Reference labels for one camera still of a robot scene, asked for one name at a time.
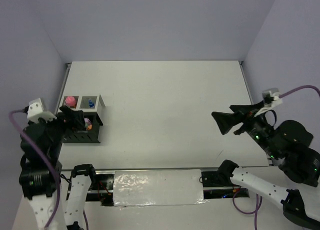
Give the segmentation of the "purple highlighter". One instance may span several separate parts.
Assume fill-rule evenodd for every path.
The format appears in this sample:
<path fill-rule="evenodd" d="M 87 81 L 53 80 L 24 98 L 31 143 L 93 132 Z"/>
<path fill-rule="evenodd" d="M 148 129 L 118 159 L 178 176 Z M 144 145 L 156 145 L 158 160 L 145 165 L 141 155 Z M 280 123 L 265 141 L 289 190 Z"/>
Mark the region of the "purple highlighter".
<path fill-rule="evenodd" d="M 92 124 L 91 121 L 88 118 L 85 118 L 84 121 L 85 121 L 86 125 L 91 125 Z"/>

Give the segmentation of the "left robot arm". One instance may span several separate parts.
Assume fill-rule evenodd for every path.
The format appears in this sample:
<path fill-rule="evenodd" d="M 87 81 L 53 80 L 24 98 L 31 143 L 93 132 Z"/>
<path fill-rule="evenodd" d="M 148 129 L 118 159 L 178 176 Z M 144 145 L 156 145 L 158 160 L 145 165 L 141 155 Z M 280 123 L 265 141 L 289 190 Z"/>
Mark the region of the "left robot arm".
<path fill-rule="evenodd" d="M 19 183 L 39 229 L 82 229 L 81 220 L 87 219 L 87 192 L 96 187 L 98 177 L 92 164 L 75 166 L 66 179 L 70 184 L 66 208 L 61 208 L 62 142 L 72 133 L 85 130 L 87 123 L 82 110 L 61 106 L 60 111 L 54 115 L 40 102 L 30 103 L 24 110 L 29 122 L 20 133 L 24 154 Z"/>

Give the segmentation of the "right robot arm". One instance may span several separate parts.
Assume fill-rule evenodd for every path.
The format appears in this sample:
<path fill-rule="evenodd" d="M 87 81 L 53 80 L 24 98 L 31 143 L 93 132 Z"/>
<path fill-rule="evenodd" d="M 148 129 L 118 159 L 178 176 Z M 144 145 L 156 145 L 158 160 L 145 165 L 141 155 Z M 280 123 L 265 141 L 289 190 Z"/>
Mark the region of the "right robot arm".
<path fill-rule="evenodd" d="M 273 104 L 259 102 L 253 105 L 231 105 L 231 113 L 212 112 L 222 135 L 234 126 L 240 128 L 234 135 L 247 133 L 271 158 L 280 160 L 278 168 L 294 183 L 317 188 L 320 178 L 320 154 L 310 148 L 314 136 L 297 121 L 286 120 L 274 128 L 265 117 L 274 113 Z M 240 185 L 260 197 L 268 199 L 282 209 L 283 215 L 292 223 L 319 229 L 320 217 L 307 207 L 307 198 L 298 189 L 288 189 L 260 179 L 231 160 L 224 160 L 217 170 L 222 185 Z"/>

